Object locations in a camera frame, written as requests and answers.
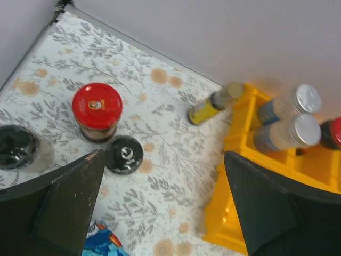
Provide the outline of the red-lid sauce jar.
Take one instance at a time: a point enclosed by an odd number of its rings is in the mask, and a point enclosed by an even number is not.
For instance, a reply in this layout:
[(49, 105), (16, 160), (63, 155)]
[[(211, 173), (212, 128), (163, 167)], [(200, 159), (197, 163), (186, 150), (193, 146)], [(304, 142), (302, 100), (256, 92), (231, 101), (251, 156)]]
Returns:
[(320, 145), (330, 150), (340, 150), (340, 117), (323, 122), (320, 129)]
[(71, 106), (83, 136), (96, 143), (113, 137), (123, 112), (120, 94), (104, 83), (83, 86), (75, 93)]

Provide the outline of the small yellow-label sauce bottle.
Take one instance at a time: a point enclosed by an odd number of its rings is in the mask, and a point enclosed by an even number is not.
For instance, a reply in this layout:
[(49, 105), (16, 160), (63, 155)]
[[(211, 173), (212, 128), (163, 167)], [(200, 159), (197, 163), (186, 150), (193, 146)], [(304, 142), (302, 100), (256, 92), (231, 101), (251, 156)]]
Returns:
[(243, 95), (244, 84), (229, 82), (205, 100), (189, 108), (187, 119), (193, 125), (201, 125), (219, 114), (229, 105), (236, 103)]

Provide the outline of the blue-label spice jar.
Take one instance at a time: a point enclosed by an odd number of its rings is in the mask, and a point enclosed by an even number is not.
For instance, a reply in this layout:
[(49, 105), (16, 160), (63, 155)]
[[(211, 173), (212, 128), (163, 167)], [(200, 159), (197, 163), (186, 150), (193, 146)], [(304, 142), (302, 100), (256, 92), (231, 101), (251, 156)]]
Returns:
[(262, 126), (254, 132), (255, 148), (264, 153), (284, 151), (293, 148), (309, 148), (321, 139), (321, 128), (310, 114), (280, 120)]
[(257, 110), (257, 118), (265, 126), (299, 114), (314, 114), (321, 106), (318, 91), (311, 85), (301, 84), (262, 104)]

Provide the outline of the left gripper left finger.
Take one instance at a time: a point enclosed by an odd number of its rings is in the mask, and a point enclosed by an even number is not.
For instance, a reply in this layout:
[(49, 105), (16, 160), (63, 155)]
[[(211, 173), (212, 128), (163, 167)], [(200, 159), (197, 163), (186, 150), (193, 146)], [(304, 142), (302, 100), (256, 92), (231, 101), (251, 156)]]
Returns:
[(1, 255), (81, 255), (105, 167), (103, 150), (1, 190)]

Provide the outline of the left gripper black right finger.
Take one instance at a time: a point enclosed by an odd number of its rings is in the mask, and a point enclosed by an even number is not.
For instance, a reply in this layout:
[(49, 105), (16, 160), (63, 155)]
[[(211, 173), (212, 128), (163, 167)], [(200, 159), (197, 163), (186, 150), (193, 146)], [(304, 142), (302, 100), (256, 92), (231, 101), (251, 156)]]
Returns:
[(226, 175), (249, 255), (340, 255), (340, 195), (270, 171), (233, 151)]

